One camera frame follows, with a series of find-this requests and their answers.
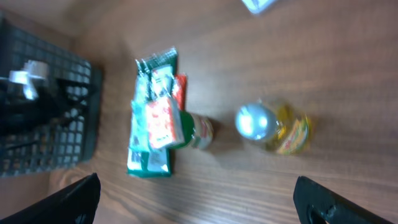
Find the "dark grey mesh basket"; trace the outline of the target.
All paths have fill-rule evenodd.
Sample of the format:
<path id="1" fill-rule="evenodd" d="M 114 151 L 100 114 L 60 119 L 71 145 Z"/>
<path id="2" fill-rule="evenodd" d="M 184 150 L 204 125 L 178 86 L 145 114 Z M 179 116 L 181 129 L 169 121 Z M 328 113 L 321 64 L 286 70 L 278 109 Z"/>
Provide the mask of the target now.
<path id="1" fill-rule="evenodd" d="M 28 60 L 49 65 L 49 85 L 61 80 L 62 113 L 31 131 L 1 136 L 1 177 L 67 168 L 91 159 L 100 113 L 102 71 L 87 60 L 1 19 L 1 81 Z M 9 102 L 27 100 L 11 83 Z"/>

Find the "red stick packet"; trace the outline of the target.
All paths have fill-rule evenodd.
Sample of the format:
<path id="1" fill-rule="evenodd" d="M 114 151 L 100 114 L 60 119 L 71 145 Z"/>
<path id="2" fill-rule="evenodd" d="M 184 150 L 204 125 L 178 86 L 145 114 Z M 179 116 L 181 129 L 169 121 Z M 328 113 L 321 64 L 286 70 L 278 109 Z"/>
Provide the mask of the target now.
<path id="1" fill-rule="evenodd" d="M 179 73 L 175 76 L 174 86 L 172 88 L 172 96 L 178 104 L 180 110 L 185 110 L 187 90 L 187 76 L 184 73 Z"/>

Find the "yellow dish soap bottle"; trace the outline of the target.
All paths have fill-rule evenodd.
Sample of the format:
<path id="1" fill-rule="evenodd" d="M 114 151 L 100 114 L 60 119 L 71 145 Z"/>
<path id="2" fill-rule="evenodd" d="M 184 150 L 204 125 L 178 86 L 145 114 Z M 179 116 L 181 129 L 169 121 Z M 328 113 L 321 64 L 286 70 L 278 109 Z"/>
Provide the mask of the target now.
<path id="1" fill-rule="evenodd" d="M 300 152 L 312 133 L 308 116 L 284 100 L 246 103 L 237 110 L 234 121 L 243 139 L 280 155 Z"/>

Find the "green sponge package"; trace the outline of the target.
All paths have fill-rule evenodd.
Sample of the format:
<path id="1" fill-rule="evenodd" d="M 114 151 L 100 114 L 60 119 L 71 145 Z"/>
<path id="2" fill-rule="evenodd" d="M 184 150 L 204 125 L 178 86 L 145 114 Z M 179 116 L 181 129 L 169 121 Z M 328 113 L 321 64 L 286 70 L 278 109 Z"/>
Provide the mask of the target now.
<path id="1" fill-rule="evenodd" d="M 172 97 L 177 60 L 178 53 L 174 47 L 146 58 L 137 59 L 137 77 L 132 101 L 147 104 L 160 97 Z M 130 149 L 128 145 L 127 175 L 151 178 L 170 177 L 171 174 L 168 149 L 153 150 L 150 148 L 149 152 L 137 152 Z"/>

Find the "green lidded jar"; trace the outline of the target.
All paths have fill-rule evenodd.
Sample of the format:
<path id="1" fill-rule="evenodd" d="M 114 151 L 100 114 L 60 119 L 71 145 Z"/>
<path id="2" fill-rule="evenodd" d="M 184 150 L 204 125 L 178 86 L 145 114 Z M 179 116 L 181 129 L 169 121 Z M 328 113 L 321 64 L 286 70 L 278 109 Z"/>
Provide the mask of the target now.
<path id="1" fill-rule="evenodd" d="M 205 149 L 213 140 L 213 127 L 205 116 L 180 111 L 183 136 L 185 141 L 169 149 Z"/>

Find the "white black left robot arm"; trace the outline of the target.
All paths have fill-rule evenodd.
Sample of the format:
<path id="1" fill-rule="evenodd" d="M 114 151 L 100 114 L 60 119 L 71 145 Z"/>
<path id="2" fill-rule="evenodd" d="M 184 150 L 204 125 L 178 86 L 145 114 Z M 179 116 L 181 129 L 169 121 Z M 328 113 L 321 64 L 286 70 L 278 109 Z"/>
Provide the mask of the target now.
<path id="1" fill-rule="evenodd" d="M 1 136 L 19 134 L 48 124 L 62 113 L 61 80 L 56 78 L 48 86 L 38 86 L 34 100 L 9 102 L 10 81 L 1 81 Z"/>

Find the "red patterned small carton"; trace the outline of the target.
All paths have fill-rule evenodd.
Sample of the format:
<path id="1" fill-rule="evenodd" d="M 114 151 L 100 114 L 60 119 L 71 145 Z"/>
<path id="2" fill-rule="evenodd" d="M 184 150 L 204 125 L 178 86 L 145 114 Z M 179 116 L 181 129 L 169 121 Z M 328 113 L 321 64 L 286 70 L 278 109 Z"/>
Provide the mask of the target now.
<path id="1" fill-rule="evenodd" d="M 168 96 L 146 104 L 146 121 L 150 148 L 174 147 L 185 141 L 177 102 Z"/>

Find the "white barcode scanner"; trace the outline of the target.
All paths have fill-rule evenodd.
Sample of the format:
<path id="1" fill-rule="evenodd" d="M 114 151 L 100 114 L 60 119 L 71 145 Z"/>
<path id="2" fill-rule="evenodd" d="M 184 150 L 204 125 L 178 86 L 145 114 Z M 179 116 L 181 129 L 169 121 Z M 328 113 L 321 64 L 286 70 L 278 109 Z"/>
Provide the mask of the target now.
<path id="1" fill-rule="evenodd" d="M 251 14 L 257 15 L 270 8 L 277 0 L 242 0 Z"/>

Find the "teal wipes packet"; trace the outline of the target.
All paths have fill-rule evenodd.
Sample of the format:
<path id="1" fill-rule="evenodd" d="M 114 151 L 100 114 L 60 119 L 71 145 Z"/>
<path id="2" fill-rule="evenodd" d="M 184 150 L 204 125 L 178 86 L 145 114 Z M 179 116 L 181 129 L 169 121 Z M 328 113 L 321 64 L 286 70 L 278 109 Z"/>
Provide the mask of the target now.
<path id="1" fill-rule="evenodd" d="M 140 101 L 131 101 L 131 109 L 132 117 L 129 148 L 137 152 L 149 152 L 146 104 Z"/>

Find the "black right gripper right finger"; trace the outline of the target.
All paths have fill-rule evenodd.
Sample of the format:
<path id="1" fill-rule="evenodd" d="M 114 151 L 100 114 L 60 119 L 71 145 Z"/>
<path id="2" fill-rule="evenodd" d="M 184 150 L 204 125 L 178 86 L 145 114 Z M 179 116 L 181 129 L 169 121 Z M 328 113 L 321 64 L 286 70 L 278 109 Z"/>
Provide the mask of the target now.
<path id="1" fill-rule="evenodd" d="M 392 224 L 305 176 L 298 177 L 293 200 L 301 224 Z"/>

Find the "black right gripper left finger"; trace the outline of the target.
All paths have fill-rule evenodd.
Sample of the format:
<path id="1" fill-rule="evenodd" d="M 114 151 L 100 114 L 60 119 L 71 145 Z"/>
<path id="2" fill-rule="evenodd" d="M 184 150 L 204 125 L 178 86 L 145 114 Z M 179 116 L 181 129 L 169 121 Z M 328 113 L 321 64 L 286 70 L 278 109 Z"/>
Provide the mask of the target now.
<path id="1" fill-rule="evenodd" d="M 96 173 L 1 220 L 1 224 L 92 224 L 100 201 L 101 183 Z"/>

